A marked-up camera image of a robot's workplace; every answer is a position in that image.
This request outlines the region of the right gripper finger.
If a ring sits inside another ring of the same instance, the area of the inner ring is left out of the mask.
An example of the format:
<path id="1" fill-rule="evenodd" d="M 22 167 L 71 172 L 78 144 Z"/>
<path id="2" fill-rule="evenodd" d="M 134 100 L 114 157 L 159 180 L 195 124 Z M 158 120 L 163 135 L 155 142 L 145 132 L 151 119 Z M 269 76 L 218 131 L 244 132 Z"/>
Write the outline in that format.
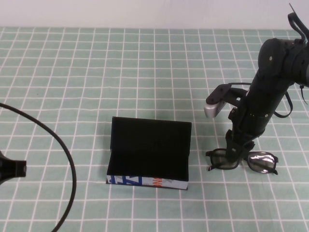
<path id="1" fill-rule="evenodd" d="M 235 142 L 227 143 L 226 159 L 228 167 L 237 167 L 242 155 L 243 146 Z"/>
<path id="2" fill-rule="evenodd" d="M 250 151 L 254 148 L 254 146 L 255 146 L 254 142 L 248 142 L 247 144 L 245 144 L 242 148 L 242 157 L 247 158 Z"/>

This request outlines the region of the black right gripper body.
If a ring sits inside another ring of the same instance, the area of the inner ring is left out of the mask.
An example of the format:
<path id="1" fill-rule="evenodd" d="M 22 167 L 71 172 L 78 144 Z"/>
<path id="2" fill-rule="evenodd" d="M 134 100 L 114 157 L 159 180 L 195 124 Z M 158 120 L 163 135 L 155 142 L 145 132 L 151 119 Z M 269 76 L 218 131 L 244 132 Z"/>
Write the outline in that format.
<path id="1" fill-rule="evenodd" d="M 226 144 L 229 142 L 235 142 L 239 145 L 244 146 L 248 142 L 253 142 L 253 140 L 264 132 L 264 128 L 256 126 L 242 126 L 233 127 L 233 129 L 228 130 L 225 134 Z"/>

